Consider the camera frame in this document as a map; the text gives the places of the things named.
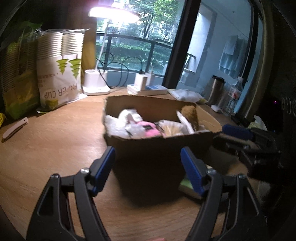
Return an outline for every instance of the glowing lamp light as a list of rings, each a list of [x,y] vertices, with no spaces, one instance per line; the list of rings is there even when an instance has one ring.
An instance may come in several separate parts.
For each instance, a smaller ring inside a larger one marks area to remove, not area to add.
[[[125,9],[111,6],[97,5],[90,9],[89,17],[108,18],[115,22],[135,23],[140,19],[140,15]]]

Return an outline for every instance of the plastic water bottle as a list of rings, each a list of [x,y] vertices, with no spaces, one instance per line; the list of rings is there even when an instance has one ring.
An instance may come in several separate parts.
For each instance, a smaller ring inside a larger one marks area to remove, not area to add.
[[[222,110],[224,115],[230,116],[233,114],[233,110],[235,109],[235,107],[237,105],[237,101],[239,100],[239,98],[242,94],[242,90],[243,90],[242,82],[243,81],[244,81],[243,78],[238,77],[237,81],[231,86],[230,91],[228,93],[228,95],[230,96],[230,100],[229,100],[228,104],[224,107],[224,109]]]

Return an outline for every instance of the hanging towel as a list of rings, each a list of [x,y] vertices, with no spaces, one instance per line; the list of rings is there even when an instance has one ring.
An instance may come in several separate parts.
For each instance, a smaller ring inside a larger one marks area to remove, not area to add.
[[[220,59],[219,70],[233,79],[237,79],[246,54],[246,47],[246,41],[244,39],[237,38],[233,55],[223,52]]]
[[[224,53],[230,54],[230,55],[234,54],[235,48],[237,46],[237,39],[238,39],[238,35],[228,37],[224,47]]]

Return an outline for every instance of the metal bolt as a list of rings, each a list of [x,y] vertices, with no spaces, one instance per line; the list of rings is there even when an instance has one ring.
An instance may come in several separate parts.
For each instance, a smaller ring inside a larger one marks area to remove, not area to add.
[[[240,179],[246,179],[246,176],[244,174],[239,174]]]
[[[213,168],[209,169],[207,171],[208,174],[215,174],[216,173],[216,170],[214,170]]]
[[[84,167],[80,171],[81,171],[82,174],[87,174],[87,173],[89,173],[89,168]]]

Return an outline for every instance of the brown sponge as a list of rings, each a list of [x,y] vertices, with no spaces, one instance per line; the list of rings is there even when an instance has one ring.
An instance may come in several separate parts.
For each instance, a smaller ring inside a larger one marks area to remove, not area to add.
[[[196,107],[192,105],[185,105],[181,110],[181,114],[188,120],[192,125],[194,131],[198,131],[198,117],[196,112]]]

